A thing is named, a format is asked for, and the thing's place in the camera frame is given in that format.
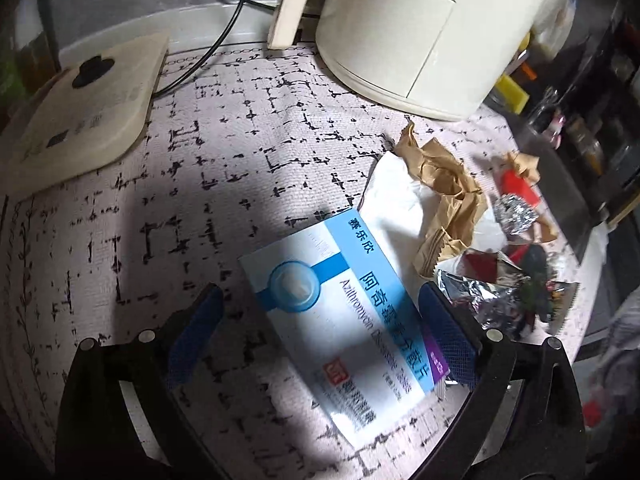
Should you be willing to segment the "silver foil snack bag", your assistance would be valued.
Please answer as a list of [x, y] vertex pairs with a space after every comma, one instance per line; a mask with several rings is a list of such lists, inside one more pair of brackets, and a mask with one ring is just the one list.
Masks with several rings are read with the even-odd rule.
[[528, 337], [540, 324], [559, 333], [574, 306], [579, 285], [558, 279], [554, 262], [538, 244], [508, 252], [468, 249], [434, 271], [440, 291], [464, 307], [485, 330], [496, 328], [514, 340]]

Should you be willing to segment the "blue white medicine box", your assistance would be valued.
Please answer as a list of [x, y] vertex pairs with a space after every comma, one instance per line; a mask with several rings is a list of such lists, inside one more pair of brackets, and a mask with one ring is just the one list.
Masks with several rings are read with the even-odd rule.
[[431, 331], [355, 209], [240, 263], [306, 386], [354, 448], [448, 375]]

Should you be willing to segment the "red paper piece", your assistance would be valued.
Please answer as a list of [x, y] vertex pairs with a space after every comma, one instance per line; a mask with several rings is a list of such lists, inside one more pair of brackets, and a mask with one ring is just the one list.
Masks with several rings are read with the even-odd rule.
[[518, 196], [533, 208], [540, 204], [540, 197], [532, 189], [532, 186], [513, 169], [508, 169], [503, 173], [500, 180], [500, 191], [502, 195], [513, 194]]

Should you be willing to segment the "steel kitchen sink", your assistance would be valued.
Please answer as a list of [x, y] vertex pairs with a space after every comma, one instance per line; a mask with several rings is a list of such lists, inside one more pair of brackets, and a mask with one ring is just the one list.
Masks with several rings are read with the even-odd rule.
[[582, 172], [538, 136], [520, 116], [504, 112], [518, 149], [539, 158], [537, 188], [579, 263], [584, 260], [592, 229], [604, 218], [604, 203], [582, 182]]

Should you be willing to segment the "crumpled aluminium foil ball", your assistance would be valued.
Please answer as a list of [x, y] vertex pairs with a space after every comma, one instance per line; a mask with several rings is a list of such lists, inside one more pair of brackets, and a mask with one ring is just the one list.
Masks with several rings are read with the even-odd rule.
[[538, 212], [516, 194], [503, 194], [494, 203], [496, 221], [504, 234], [518, 236], [525, 233], [538, 219]]

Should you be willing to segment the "crumpled brown paper bag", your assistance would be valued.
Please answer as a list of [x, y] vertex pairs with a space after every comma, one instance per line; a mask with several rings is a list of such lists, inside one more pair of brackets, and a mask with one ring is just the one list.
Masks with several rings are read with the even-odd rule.
[[471, 247], [474, 230], [488, 208], [480, 184], [465, 166], [435, 138], [420, 145], [414, 122], [402, 129], [394, 153], [407, 166], [414, 180], [439, 197], [433, 219], [413, 260], [416, 272], [430, 278], [436, 266], [461, 255]]

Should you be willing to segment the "white tissue paper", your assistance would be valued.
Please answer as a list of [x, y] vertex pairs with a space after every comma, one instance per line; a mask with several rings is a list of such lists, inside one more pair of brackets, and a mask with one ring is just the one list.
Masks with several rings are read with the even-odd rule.
[[359, 206], [360, 217], [412, 300], [425, 282], [413, 261], [439, 203], [439, 194], [413, 179], [402, 158], [387, 152], [374, 165]]

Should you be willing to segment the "patterned white table mat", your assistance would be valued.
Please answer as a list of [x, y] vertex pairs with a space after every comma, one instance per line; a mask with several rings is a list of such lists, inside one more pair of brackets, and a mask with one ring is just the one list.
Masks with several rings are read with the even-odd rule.
[[58, 410], [80, 342], [123, 344], [208, 284], [226, 316], [176, 400], [235, 479], [407, 479], [464, 399], [428, 396], [353, 448], [255, 306], [242, 255], [360, 204], [407, 117], [348, 92], [308, 44], [220, 52], [155, 101], [119, 162], [10, 200], [1, 229], [1, 404], [32, 451], [6, 479], [54, 471]]

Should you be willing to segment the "beige induction cooker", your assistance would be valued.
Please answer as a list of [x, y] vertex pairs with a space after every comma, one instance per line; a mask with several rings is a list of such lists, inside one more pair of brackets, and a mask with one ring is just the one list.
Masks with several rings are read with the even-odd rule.
[[134, 38], [67, 67], [1, 133], [1, 193], [24, 200], [122, 157], [142, 133], [168, 47]]

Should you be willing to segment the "yellow sponge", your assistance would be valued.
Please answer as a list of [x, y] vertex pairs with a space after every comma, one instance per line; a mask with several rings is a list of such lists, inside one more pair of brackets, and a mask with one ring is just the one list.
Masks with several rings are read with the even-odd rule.
[[509, 75], [503, 74], [497, 80], [495, 89], [500, 94], [504, 106], [513, 114], [521, 114], [529, 100], [529, 94]]

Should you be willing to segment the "cream air fryer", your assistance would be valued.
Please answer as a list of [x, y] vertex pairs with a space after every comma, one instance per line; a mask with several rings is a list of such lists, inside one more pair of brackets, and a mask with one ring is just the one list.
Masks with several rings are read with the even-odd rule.
[[[316, 45], [329, 71], [394, 110], [457, 122], [484, 101], [544, 0], [326, 0]], [[307, 0], [280, 0], [271, 50], [292, 46]]]

